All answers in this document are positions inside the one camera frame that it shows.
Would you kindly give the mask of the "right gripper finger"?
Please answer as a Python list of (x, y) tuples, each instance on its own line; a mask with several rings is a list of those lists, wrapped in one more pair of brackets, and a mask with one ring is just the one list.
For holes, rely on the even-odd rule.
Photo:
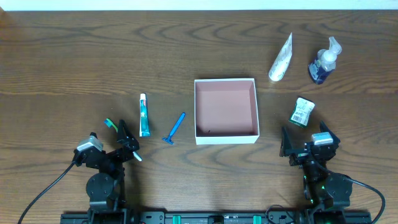
[(329, 135), (333, 139), (333, 144), (339, 144), (341, 142), (340, 139), (329, 129), (324, 121), (320, 121), (320, 131), (322, 133), (329, 133)]
[(282, 127), (282, 140), (281, 140), (281, 145), (280, 145), (279, 156), (280, 157), (290, 156), (292, 154), (293, 150), (294, 150), (294, 148), (290, 141), (289, 134), (288, 134), (286, 128)]

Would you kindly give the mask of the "green blue toothbrush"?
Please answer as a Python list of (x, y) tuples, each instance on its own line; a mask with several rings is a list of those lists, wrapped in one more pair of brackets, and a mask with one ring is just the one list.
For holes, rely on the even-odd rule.
[[(114, 128), (116, 131), (118, 131), (118, 128), (116, 127), (116, 125), (115, 125), (109, 118), (106, 118), (106, 119), (104, 120), (104, 123), (105, 123), (109, 128)], [(142, 162), (142, 157), (141, 157), (138, 153), (133, 152), (133, 155), (134, 155), (134, 157), (135, 157), (138, 161)]]

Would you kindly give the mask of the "teal toothpaste tube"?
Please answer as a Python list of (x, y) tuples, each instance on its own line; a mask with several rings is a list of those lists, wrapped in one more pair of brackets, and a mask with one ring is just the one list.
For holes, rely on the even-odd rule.
[(140, 94), (140, 137), (150, 136), (150, 127), (147, 114), (147, 98), (145, 93)]

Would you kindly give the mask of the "green white wipes packet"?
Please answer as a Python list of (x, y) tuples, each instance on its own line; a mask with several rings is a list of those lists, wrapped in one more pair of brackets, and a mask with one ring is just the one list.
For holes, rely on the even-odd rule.
[(306, 128), (314, 107), (314, 102), (301, 97), (297, 98), (295, 108), (289, 118), (289, 121), (297, 126), (300, 126), (301, 128)]

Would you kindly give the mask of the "blue disposable razor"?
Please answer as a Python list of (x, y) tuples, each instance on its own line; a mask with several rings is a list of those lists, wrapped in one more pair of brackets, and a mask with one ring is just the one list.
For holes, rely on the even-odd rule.
[(179, 126), (181, 125), (181, 123), (183, 122), (184, 118), (185, 118), (186, 114), (185, 112), (183, 112), (180, 117), (178, 118), (178, 120), (176, 121), (176, 123), (174, 124), (173, 128), (171, 129), (171, 131), (169, 132), (169, 135), (167, 137), (163, 137), (162, 140), (174, 145), (174, 142), (172, 141), (172, 137), (174, 136), (174, 134), (177, 132), (177, 129), (179, 128)]

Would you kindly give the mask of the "clear blue soap pump bottle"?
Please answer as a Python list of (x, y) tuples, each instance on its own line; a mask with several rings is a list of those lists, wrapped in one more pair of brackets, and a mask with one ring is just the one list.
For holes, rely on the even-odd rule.
[(310, 78), (317, 85), (321, 85), (335, 70), (337, 56), (342, 51), (341, 45), (334, 37), (329, 37), (329, 43), (329, 48), (319, 50), (314, 61), (308, 65)]

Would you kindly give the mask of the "white lotion tube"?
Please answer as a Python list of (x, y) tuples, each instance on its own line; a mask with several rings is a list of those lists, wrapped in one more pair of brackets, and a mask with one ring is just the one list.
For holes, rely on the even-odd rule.
[(277, 58), (269, 70), (269, 78), (273, 82), (278, 82), (283, 79), (290, 61), (292, 58), (292, 33), (290, 33), (288, 39), (285, 44), (282, 46)]

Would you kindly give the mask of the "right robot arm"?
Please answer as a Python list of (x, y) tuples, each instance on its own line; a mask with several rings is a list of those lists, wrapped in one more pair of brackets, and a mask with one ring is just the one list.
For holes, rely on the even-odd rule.
[(352, 183), (343, 174), (332, 174), (326, 163), (336, 155), (340, 139), (322, 121), (320, 132), (312, 135), (303, 148), (294, 148), (285, 127), (282, 128), (280, 157), (288, 157), (290, 166), (303, 170), (304, 196), (312, 205), (297, 211), (295, 223), (345, 223), (344, 208), (350, 205)]

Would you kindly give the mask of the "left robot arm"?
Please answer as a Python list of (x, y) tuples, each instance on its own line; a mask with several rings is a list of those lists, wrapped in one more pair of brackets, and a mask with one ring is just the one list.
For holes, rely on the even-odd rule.
[(103, 143), (92, 132), (74, 150), (72, 162), (76, 166), (84, 164), (98, 170), (86, 184), (86, 193), (90, 198), (87, 223), (134, 222), (134, 215), (126, 207), (123, 164), (134, 159), (139, 143), (123, 119), (119, 121), (116, 134), (117, 143), (121, 145), (119, 149), (106, 152)]

